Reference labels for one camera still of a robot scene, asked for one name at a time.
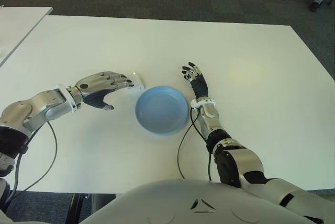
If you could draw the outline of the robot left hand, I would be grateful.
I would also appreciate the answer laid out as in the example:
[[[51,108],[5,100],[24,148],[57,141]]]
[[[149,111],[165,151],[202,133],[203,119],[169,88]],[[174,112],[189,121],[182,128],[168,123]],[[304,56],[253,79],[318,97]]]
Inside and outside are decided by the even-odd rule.
[[[99,72],[79,80],[75,87],[80,92],[82,102],[104,110],[113,110],[114,107],[104,102],[106,95],[117,90],[133,87],[131,79],[123,74],[111,71]]]

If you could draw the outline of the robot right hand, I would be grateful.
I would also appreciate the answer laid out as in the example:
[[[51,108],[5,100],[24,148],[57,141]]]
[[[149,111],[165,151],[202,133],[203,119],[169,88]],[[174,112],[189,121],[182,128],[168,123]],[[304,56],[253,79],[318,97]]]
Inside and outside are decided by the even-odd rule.
[[[189,62],[188,66],[182,66],[182,74],[189,81],[196,99],[209,97],[206,80],[198,66]]]

